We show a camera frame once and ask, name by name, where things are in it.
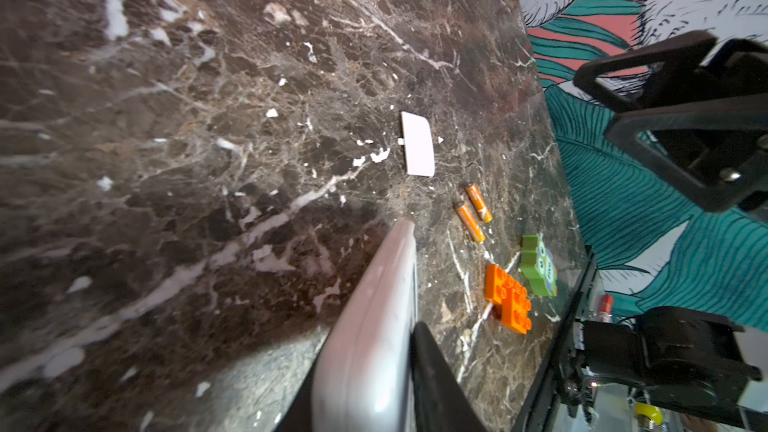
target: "metal screw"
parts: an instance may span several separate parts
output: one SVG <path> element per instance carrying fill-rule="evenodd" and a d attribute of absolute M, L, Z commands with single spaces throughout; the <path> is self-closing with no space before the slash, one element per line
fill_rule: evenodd
<path fill-rule="evenodd" d="M 726 182 L 733 182 L 734 180 L 741 178 L 741 174 L 734 168 L 726 167 L 720 171 L 720 178 Z"/>

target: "marble surface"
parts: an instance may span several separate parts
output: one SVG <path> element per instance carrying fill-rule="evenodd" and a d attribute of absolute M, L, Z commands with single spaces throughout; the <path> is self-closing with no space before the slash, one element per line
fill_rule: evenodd
<path fill-rule="evenodd" d="M 389 227 L 506 430 L 581 237 L 517 0 L 2 0 L 5 430 L 271 430 Z M 399 112 L 437 173 L 408 176 Z M 462 184 L 494 220 L 472 243 Z M 542 232 L 561 296 L 504 329 L 484 267 Z"/>

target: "green toy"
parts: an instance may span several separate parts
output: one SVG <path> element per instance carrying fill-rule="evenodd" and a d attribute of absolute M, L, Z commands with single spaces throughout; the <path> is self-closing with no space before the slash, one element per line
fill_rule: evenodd
<path fill-rule="evenodd" d="M 534 294 L 554 297 L 558 294 L 558 270 L 552 254 L 544 246 L 542 235 L 523 235 L 520 252 L 520 272 L 528 279 Z"/>

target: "red cap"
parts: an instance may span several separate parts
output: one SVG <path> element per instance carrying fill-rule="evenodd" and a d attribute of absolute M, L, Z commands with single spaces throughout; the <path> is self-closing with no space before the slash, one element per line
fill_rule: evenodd
<path fill-rule="evenodd" d="M 614 307 L 614 296 L 605 294 L 600 300 L 600 312 L 610 313 L 610 310 Z"/>

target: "wall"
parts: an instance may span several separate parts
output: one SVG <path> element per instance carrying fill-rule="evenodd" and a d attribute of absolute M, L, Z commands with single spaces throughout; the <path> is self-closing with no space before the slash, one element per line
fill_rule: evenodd
<path fill-rule="evenodd" d="M 768 0 L 520 0 L 584 241 L 614 312 L 659 305 L 725 314 L 768 330 L 768 228 L 707 214 L 602 136 L 612 112 L 573 87 L 586 61 L 689 30 L 768 40 Z M 646 70 L 610 78 L 617 90 Z"/>

